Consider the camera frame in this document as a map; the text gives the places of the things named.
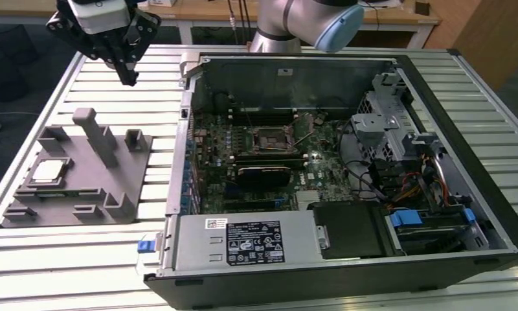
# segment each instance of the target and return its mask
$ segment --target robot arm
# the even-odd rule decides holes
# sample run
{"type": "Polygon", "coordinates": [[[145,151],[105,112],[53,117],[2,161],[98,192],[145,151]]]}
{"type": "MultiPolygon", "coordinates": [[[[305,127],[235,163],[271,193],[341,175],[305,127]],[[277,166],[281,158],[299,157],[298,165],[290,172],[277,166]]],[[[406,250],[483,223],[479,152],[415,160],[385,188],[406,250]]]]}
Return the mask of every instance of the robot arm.
{"type": "Polygon", "coordinates": [[[362,24],[357,0],[262,0],[251,52],[299,52],[299,40],[338,52],[362,24]]]}
{"type": "Polygon", "coordinates": [[[121,83],[136,84],[134,71],[161,26],[161,18],[137,9],[140,0],[56,0],[57,13],[48,30],[86,57],[101,58],[121,83]],[[129,40],[134,25],[138,38],[129,40]]]}
{"type": "MultiPolygon", "coordinates": [[[[121,83],[136,84],[134,71],[161,18],[137,9],[144,0],[56,0],[48,30],[86,57],[101,58],[121,83]],[[129,41],[134,25],[138,38],[129,41]]],[[[299,40],[325,52],[346,46],[362,23],[357,0],[261,0],[251,52],[299,52],[299,40]]]]}

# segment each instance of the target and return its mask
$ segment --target cpu socket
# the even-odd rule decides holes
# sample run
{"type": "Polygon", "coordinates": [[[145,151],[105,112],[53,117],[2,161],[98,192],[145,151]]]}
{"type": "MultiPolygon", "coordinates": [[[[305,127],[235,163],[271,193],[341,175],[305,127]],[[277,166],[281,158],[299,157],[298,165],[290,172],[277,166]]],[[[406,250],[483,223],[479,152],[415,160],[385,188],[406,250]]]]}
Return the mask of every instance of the cpu socket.
{"type": "Polygon", "coordinates": [[[291,154],[291,126],[263,127],[253,130],[253,151],[255,154],[291,154]]]}

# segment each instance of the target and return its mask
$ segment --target slotted metal table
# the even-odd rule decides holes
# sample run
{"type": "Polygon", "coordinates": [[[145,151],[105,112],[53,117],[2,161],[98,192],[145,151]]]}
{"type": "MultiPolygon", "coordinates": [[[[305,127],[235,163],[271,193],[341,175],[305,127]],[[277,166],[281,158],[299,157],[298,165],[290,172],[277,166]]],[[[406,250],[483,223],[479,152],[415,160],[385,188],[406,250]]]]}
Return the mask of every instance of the slotted metal table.
{"type": "MultiPolygon", "coordinates": [[[[136,252],[136,243],[164,228],[185,52],[243,52],[231,46],[156,45],[137,65],[134,87],[108,67],[77,54],[0,184],[0,221],[13,191],[33,164],[46,125],[72,123],[76,108],[96,109],[113,134],[141,128],[154,137],[138,222],[0,229],[0,310],[172,310],[146,288],[158,255],[136,252]]],[[[407,54],[518,213],[518,120],[461,56],[443,50],[346,49],[345,54],[407,54]]],[[[427,116],[418,109],[427,129],[427,116]]],[[[443,290],[238,307],[237,310],[518,310],[518,267],[483,273],[443,290]]]]}

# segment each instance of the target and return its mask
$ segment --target power supply label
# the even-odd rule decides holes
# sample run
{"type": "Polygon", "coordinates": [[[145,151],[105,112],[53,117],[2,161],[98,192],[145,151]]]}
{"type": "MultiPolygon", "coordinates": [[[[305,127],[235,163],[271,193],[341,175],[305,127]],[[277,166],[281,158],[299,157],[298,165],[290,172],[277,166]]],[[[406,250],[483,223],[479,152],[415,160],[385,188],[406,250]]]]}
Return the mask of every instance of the power supply label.
{"type": "Polygon", "coordinates": [[[279,221],[226,224],[226,254],[230,266],[283,262],[279,221]]]}

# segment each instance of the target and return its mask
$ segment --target motherboard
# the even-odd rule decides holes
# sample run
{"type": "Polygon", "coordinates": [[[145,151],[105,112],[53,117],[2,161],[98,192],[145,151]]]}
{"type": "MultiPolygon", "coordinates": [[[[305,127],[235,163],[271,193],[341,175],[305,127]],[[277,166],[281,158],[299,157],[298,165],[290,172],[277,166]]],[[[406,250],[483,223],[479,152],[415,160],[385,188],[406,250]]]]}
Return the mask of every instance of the motherboard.
{"type": "Polygon", "coordinates": [[[196,115],[200,214],[306,209],[353,200],[337,152],[342,120],[321,111],[196,115]]]}

